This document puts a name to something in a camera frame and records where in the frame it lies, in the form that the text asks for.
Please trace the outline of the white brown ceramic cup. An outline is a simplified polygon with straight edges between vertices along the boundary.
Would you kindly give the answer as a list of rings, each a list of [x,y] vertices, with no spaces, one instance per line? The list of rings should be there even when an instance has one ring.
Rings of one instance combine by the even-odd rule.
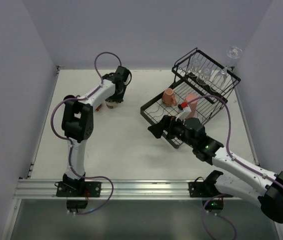
[[[109,109],[115,109],[118,107],[119,103],[116,101],[112,101],[112,100],[105,100],[105,105],[109,108]]]

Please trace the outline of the pink tall tumbler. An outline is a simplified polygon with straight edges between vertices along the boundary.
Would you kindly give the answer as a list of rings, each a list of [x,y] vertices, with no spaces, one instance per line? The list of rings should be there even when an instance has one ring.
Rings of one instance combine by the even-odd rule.
[[[194,93],[190,93],[190,94],[188,94],[186,97],[185,97],[185,102],[190,102],[190,101],[192,101],[192,100],[194,100],[194,99],[196,99],[197,98],[197,96],[194,94]],[[189,119],[189,118],[193,118],[194,117],[194,115],[195,115],[195,113],[196,113],[196,108],[197,108],[197,100],[194,100],[194,101],[192,101],[190,104],[188,104],[189,105],[189,107],[190,107],[190,109],[191,109],[191,112],[190,112],[190,114],[186,117],[186,119]]]

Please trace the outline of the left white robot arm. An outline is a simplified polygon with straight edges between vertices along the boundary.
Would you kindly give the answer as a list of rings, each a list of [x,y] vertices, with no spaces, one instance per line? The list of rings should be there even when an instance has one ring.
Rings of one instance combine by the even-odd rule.
[[[106,102],[114,108],[124,100],[132,73],[123,66],[102,77],[103,83],[79,100],[65,103],[61,128],[68,142],[67,169],[62,177],[64,184],[78,189],[86,175],[84,167],[85,148],[94,129],[94,111]]]

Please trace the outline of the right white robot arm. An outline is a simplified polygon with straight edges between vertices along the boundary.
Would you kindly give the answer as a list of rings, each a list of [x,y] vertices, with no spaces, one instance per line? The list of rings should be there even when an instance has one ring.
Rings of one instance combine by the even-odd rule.
[[[250,201],[274,222],[283,224],[283,171],[275,173],[232,153],[227,146],[208,136],[197,118],[180,120],[164,115],[148,130],[159,139],[166,133],[167,139],[178,139],[192,148],[202,162],[223,169],[236,179],[219,176],[214,187],[226,194]]]

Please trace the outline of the salmon pink mug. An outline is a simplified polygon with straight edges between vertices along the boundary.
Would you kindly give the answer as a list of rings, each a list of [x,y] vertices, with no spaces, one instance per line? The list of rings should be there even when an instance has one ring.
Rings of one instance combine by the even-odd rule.
[[[175,98],[175,93],[172,88],[167,88],[161,97],[162,103],[165,104],[167,107],[176,106],[177,101]]]

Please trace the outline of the middle clear wine glass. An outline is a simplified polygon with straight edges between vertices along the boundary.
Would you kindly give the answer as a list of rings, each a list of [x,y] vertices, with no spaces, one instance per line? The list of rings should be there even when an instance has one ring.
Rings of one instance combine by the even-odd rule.
[[[208,86],[211,83],[212,69],[210,67],[203,67],[197,77],[197,83],[200,86]]]

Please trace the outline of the clear wine glass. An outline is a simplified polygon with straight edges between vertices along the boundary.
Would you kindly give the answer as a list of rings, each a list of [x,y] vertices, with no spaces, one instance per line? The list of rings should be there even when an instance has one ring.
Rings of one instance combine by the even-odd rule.
[[[211,83],[212,69],[210,67],[203,67],[197,77],[197,83],[200,86],[208,86]]]
[[[212,79],[211,84],[210,84],[210,88],[214,92],[217,92],[217,91],[223,89],[223,86],[224,86],[224,84],[227,80],[227,76],[228,76],[227,71],[228,71],[227,67],[224,67]]]
[[[187,74],[189,76],[198,76],[200,74],[201,66],[201,60],[197,57],[192,57],[187,67]]]

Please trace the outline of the right clear wine glass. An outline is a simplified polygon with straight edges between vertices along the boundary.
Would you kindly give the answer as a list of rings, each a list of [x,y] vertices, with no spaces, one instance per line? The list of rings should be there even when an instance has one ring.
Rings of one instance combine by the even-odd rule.
[[[210,84],[210,88],[214,92],[217,92],[217,91],[223,89],[223,86],[224,86],[224,84],[227,80],[227,76],[228,76],[227,71],[228,71],[227,67],[224,67],[212,79],[211,84]]]

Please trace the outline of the right black controller box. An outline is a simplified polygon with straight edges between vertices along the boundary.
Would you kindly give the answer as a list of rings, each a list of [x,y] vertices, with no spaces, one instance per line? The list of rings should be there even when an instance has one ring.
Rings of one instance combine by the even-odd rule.
[[[216,198],[209,201],[204,207],[206,211],[222,211],[224,209],[224,200],[222,198]]]

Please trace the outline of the black controller box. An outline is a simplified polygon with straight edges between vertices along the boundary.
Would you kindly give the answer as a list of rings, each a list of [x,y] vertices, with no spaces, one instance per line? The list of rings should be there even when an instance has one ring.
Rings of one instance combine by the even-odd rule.
[[[77,212],[78,210],[85,209],[88,205],[87,200],[67,200],[66,201],[66,208],[70,212]]]
[[[224,209],[224,200],[222,198],[216,198],[209,201],[204,207],[206,211],[222,211]]]

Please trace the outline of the left black controller box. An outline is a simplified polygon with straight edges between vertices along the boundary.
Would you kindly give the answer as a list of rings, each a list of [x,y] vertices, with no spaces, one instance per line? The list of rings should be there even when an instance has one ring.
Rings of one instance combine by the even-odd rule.
[[[87,200],[67,200],[66,201],[66,208],[70,212],[77,212],[78,210],[85,209],[88,205]]]

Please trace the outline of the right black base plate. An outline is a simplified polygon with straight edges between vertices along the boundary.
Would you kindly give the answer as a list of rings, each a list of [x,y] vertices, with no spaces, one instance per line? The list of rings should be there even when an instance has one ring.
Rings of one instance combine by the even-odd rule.
[[[190,181],[188,184],[188,192],[190,198],[212,198],[222,195],[213,184],[205,184],[203,181]],[[224,193],[226,198],[233,198],[233,195]]]

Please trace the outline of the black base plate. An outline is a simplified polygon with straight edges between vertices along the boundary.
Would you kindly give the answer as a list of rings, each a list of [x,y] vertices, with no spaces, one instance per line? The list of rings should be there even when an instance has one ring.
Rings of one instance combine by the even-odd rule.
[[[203,181],[190,181],[188,184],[188,192],[190,198],[212,198],[222,195],[213,184],[205,184]],[[226,198],[233,198],[233,195],[224,193]]]
[[[66,198],[99,198],[102,183],[100,181],[82,182],[78,189],[64,184],[62,181],[54,184],[57,187],[56,196]]]

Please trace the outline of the tall glass by wall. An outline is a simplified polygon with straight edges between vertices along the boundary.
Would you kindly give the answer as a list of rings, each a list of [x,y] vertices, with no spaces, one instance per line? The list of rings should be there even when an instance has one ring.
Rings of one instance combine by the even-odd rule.
[[[229,60],[226,64],[227,68],[235,67],[239,59],[243,55],[243,50],[236,46],[231,46],[228,50],[226,55],[228,56]]]

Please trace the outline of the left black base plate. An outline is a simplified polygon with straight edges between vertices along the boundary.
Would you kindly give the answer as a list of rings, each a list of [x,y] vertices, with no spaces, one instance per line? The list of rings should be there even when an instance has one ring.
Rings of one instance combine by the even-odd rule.
[[[100,181],[82,182],[78,189],[64,184],[62,181],[54,184],[57,187],[56,196],[66,198],[99,198],[102,183]]]

